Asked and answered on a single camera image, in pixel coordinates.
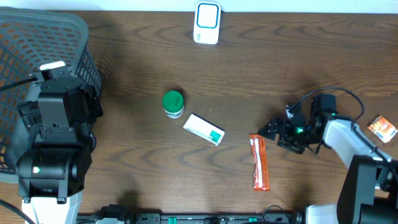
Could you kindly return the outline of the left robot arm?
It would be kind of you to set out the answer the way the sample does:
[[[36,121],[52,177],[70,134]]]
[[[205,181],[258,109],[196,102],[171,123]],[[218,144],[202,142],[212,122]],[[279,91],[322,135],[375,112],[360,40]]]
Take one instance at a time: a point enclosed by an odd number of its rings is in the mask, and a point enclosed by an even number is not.
[[[29,134],[16,163],[22,211],[30,223],[76,223],[103,110],[96,88],[66,67],[41,74],[37,100],[18,106]]]

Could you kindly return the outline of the red orange snack bar wrapper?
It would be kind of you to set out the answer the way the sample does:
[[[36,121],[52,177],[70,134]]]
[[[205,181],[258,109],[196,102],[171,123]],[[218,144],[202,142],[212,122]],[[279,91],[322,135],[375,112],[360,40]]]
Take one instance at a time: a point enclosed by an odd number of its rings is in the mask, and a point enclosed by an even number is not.
[[[249,141],[254,164],[253,189],[255,191],[270,191],[265,138],[259,134],[250,134]]]

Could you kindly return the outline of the green lid jar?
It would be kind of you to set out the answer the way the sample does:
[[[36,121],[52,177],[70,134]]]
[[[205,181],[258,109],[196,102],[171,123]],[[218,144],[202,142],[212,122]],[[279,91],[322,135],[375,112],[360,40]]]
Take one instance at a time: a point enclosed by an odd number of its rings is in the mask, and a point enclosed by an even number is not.
[[[181,117],[185,111],[183,95],[178,91],[168,91],[162,99],[165,114],[171,119]]]

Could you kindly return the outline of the white green medicine box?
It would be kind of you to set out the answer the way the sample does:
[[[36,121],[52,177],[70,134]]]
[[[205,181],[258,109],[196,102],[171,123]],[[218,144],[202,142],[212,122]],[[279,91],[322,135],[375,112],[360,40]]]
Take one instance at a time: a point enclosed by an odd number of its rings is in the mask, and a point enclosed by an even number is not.
[[[215,146],[219,146],[224,135],[225,131],[218,128],[217,126],[211,124],[205,119],[197,116],[196,114],[191,114],[183,128],[191,133],[211,142]]]

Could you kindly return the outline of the orange small carton box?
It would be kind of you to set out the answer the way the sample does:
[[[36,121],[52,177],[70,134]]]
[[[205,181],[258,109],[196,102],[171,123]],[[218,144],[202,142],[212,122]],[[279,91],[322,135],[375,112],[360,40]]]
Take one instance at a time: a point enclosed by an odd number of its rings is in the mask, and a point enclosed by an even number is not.
[[[374,133],[383,143],[390,142],[397,134],[395,128],[387,119],[378,116],[369,126],[368,129]]]

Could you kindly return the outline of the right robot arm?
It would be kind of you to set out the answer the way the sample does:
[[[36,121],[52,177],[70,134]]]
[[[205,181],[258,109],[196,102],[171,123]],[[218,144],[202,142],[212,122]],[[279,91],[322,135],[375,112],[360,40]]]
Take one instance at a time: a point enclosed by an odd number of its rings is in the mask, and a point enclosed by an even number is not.
[[[312,144],[339,156],[348,172],[338,201],[309,205],[291,223],[397,223],[397,161],[382,152],[354,121],[338,114],[336,98],[312,98],[310,121],[300,105],[287,108],[287,119],[272,118],[259,135],[278,146],[302,154]]]

